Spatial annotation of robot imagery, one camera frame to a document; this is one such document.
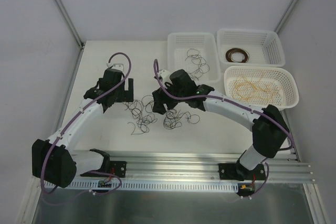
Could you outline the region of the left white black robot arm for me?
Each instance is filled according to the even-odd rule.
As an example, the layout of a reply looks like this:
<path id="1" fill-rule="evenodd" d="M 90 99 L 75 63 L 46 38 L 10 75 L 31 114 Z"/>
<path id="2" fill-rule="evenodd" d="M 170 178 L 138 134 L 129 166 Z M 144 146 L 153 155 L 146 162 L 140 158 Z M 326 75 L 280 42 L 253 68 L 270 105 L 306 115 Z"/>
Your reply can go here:
<path id="1" fill-rule="evenodd" d="M 87 90 L 72 119 L 47 140 L 37 139 L 32 145 L 32 175 L 58 187 L 70 185 L 78 175 L 105 176 L 112 171 L 110 155 L 96 148 L 83 154 L 72 151 L 85 130 L 115 103 L 133 101 L 133 79 L 124 88 L 123 65 L 118 63 L 104 71 L 97 84 Z"/>

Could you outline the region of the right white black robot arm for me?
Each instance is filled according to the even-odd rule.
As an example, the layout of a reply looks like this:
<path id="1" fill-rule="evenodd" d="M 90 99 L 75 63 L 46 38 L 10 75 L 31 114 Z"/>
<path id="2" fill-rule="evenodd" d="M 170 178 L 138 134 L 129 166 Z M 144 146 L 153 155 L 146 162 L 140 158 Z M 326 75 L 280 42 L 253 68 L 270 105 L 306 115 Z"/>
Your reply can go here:
<path id="1" fill-rule="evenodd" d="M 252 133 L 253 143 L 233 164 L 223 168 L 228 179 L 244 181 L 256 174 L 263 161 L 274 158 L 290 137 L 289 129 L 277 107 L 247 105 L 216 91 L 205 84 L 197 85 L 183 69 L 175 72 L 154 68 L 159 88 L 153 91 L 153 112 L 165 114 L 179 103 L 194 109 L 228 118 Z"/>

